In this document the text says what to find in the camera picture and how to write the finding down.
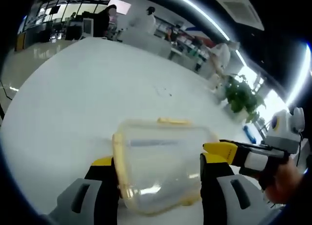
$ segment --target human hand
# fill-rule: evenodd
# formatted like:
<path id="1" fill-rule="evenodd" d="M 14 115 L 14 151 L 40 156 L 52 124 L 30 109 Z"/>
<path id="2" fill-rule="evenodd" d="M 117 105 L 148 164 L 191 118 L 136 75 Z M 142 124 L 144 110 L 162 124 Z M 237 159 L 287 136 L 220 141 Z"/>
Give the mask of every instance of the human hand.
<path id="1" fill-rule="evenodd" d="M 297 190 L 302 179 L 292 158 L 289 158 L 286 164 L 278 166 L 275 183 L 265 189 L 268 199 L 272 203 L 286 204 L 290 197 Z"/>
<path id="2" fill-rule="evenodd" d="M 225 74 L 223 73 L 223 70 L 219 67 L 216 67 L 215 68 L 215 73 L 218 74 L 218 76 L 221 78 L 221 79 L 224 79 L 225 78 Z"/>

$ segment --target person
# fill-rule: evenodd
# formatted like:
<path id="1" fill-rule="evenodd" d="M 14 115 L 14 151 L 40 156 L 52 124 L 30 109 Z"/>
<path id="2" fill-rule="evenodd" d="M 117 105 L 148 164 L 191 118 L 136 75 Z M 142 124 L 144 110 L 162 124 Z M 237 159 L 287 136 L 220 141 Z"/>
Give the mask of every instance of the person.
<path id="1" fill-rule="evenodd" d="M 71 16 L 68 18 L 66 22 L 66 26 L 69 26 L 69 23 L 75 19 L 75 16 L 76 16 L 76 12 L 73 12 Z"/>
<path id="2" fill-rule="evenodd" d="M 110 17 L 117 14 L 117 6 L 109 5 L 94 17 L 93 36 L 103 37 L 108 29 Z"/>
<path id="3" fill-rule="evenodd" d="M 228 66 L 231 52 L 239 49 L 239 42 L 228 41 L 211 48 L 208 51 L 208 62 L 205 70 L 200 70 L 200 75 L 209 79 L 212 75 L 217 74 L 220 78 L 224 78 L 224 70 Z"/>
<path id="4" fill-rule="evenodd" d="M 266 187 L 268 199 L 272 203 L 286 204 L 296 192 L 302 177 L 293 159 L 289 158 L 288 163 L 279 165 L 275 183 Z"/>
<path id="5" fill-rule="evenodd" d="M 73 13 L 71 14 L 71 16 L 69 17 L 69 19 L 70 19 L 70 20 L 74 20 L 74 19 L 75 19 L 75 15 L 76 15 L 76 12 L 73 12 Z"/>
<path id="6" fill-rule="evenodd" d="M 281 213 L 270 223 L 305 224 L 310 219 L 310 202 L 312 199 L 312 172 L 310 164 L 305 174 L 301 174 L 293 159 L 279 165 L 275 184 L 267 186 L 265 193 L 272 203 L 286 204 Z"/>
<path id="7" fill-rule="evenodd" d="M 175 27 L 170 27 L 167 31 L 167 35 L 165 37 L 165 40 L 176 43 L 177 38 L 179 37 L 179 29 L 181 28 L 180 25 L 176 25 Z"/>
<path id="8" fill-rule="evenodd" d="M 149 7 L 146 14 L 136 17 L 130 22 L 130 26 L 137 28 L 145 33 L 153 34 L 156 30 L 156 19 L 154 17 L 155 8 Z"/>

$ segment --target blue object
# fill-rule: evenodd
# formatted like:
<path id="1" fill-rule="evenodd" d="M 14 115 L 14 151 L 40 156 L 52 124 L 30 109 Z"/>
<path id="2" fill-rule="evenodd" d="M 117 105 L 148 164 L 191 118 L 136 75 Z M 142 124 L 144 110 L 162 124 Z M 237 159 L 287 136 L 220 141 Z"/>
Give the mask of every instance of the blue object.
<path id="1" fill-rule="evenodd" d="M 271 120 L 271 126 L 273 129 L 275 129 L 276 125 L 277 125 L 277 116 L 274 116 Z"/>
<path id="2" fill-rule="evenodd" d="M 248 139 L 250 140 L 250 142 L 251 142 L 252 144 L 256 144 L 257 141 L 256 141 L 254 135 L 251 133 L 251 131 L 250 131 L 250 129 L 248 128 L 247 125 L 245 125 L 245 126 L 243 127 L 243 130 L 244 130 L 245 134 L 247 135 Z"/>

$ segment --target white lab coat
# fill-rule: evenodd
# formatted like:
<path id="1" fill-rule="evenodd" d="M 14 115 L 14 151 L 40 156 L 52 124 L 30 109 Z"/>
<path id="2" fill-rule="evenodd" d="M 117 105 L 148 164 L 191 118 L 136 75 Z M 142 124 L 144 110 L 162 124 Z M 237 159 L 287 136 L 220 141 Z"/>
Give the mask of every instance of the white lab coat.
<path id="1" fill-rule="evenodd" d="M 148 34 L 154 34 L 156 30 L 156 19 L 153 14 L 147 15 L 143 13 L 142 16 L 136 17 L 130 22 L 130 26 L 139 29 Z"/>
<path id="2" fill-rule="evenodd" d="M 224 70 L 228 66 L 231 58 L 231 52 L 228 45 L 225 43 L 218 44 L 211 48 L 210 52 L 217 57 L 216 63 L 218 64 L 218 67 Z M 209 79 L 215 74 L 215 66 L 210 58 L 202 65 L 199 74 L 206 79 Z"/>

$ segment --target air vent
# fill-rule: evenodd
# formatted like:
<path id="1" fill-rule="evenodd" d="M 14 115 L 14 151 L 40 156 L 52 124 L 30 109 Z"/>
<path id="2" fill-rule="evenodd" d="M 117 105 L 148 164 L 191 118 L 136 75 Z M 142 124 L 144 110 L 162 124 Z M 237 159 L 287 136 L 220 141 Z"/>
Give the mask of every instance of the air vent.
<path id="1" fill-rule="evenodd" d="M 263 24 L 249 0 L 216 0 L 237 23 L 264 30 Z"/>

